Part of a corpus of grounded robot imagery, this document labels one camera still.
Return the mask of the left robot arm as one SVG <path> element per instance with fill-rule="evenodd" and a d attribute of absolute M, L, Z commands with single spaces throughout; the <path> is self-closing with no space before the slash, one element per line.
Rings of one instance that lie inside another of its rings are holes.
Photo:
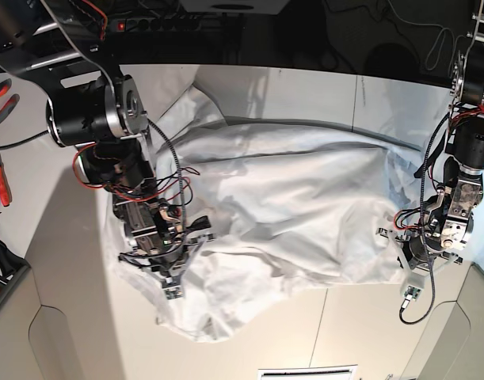
<path fill-rule="evenodd" d="M 438 143 L 429 143 L 414 174 L 421 181 L 432 178 L 436 160 L 445 154 L 442 179 L 433 196 L 420 198 L 418 208 L 394 217 L 392 239 L 402 247 L 398 261 L 412 288 L 421 287 L 421 272 L 428 272 L 435 259 L 461 263 L 457 251 L 472 235 L 474 209 L 484 196 L 484 1 L 472 20 L 470 45 L 456 53 L 452 68 L 452 102 L 440 122 L 447 129 Z"/>

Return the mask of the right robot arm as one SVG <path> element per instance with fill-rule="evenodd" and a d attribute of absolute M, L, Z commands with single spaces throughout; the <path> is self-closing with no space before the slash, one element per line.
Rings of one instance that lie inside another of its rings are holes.
<path fill-rule="evenodd" d="M 76 149 L 72 169 L 83 187 L 110 193 L 127 244 L 119 261 L 153 274 L 176 298 L 211 223 L 186 216 L 195 169 L 156 175 L 151 136 L 159 127 L 133 77 L 105 50 L 108 26 L 91 1 L 0 1 L 0 68 L 46 93 L 45 135 Z"/>

